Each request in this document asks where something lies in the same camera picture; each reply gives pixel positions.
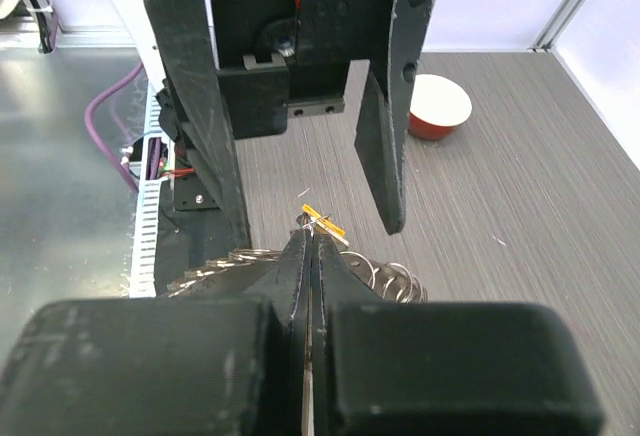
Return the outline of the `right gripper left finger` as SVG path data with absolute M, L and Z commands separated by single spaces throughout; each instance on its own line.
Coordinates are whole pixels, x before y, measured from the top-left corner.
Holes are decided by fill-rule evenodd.
M 66 300 L 1 374 L 5 435 L 297 435 L 312 237 L 232 295 Z

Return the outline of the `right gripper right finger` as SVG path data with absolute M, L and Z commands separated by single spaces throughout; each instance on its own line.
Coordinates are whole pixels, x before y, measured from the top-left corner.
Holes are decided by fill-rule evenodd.
M 605 413 L 569 327 L 522 302 L 397 303 L 312 250 L 319 435 L 597 435 Z

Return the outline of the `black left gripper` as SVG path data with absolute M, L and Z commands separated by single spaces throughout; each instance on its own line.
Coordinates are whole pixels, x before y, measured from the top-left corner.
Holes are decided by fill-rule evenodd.
M 435 0 L 143 0 L 165 69 L 160 124 L 251 245 L 234 138 L 283 133 L 308 103 L 336 110 L 369 62 L 354 146 L 389 234 L 406 221 L 404 146 Z

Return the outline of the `yellow key tag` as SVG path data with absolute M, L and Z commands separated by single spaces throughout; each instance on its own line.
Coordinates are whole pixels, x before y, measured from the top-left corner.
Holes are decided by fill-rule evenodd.
M 322 214 L 308 204 L 302 205 L 300 225 L 303 228 L 309 228 L 312 232 L 329 235 L 339 246 L 344 248 L 349 247 L 349 241 L 346 239 L 346 231 L 334 223 L 329 215 Z

